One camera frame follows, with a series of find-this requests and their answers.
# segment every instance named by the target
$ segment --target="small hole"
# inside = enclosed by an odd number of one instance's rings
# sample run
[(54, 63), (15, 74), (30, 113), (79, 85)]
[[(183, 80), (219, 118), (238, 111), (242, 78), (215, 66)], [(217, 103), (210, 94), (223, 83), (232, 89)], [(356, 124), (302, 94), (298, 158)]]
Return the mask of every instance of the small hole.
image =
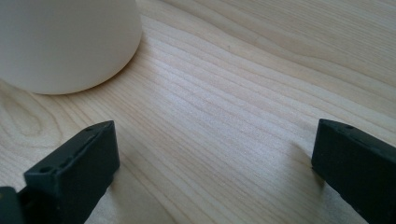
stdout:
[(44, 173), (51, 171), (52, 169), (53, 168), (51, 166), (46, 166), (46, 167), (41, 168), (39, 172), (44, 174)]

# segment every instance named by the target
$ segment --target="light wood surface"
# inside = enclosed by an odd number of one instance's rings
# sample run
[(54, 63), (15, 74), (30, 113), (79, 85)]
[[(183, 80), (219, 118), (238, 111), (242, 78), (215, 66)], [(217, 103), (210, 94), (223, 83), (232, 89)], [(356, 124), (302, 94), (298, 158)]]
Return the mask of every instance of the light wood surface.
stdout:
[(121, 168), (87, 223), (364, 223), (310, 158), (320, 118), (396, 146), (394, 1), (137, 4), (140, 47), (108, 82), (0, 82), (0, 185), (114, 119)]

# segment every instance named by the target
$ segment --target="black object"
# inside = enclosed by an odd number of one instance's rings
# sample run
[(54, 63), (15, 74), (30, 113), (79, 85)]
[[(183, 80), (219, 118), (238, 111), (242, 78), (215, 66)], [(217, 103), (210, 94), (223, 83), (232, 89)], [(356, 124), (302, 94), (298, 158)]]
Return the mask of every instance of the black object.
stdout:
[(396, 148), (344, 123), (321, 119), (313, 169), (369, 223), (396, 223)]
[(114, 122), (92, 125), (26, 171), (18, 194), (0, 188), (0, 224), (84, 223), (119, 167)]

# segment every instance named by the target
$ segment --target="table surface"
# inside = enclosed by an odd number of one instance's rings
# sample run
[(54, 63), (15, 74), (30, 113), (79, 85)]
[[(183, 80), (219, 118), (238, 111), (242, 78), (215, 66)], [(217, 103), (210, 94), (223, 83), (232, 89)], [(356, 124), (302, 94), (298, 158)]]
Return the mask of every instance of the table surface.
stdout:
[(310, 158), (320, 118), (396, 145), (395, 1), (137, 4), (140, 47), (106, 83), (0, 82), (0, 185), (114, 119), (121, 167), (87, 223), (364, 223)]

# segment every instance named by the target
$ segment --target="white cylindrical object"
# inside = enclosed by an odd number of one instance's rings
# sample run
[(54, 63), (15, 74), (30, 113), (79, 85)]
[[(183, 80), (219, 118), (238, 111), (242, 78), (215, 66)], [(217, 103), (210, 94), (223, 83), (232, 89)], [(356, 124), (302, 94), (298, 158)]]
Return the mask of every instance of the white cylindrical object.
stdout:
[(141, 34), (135, 0), (3, 0), (0, 78), (36, 93), (86, 90), (131, 60)]

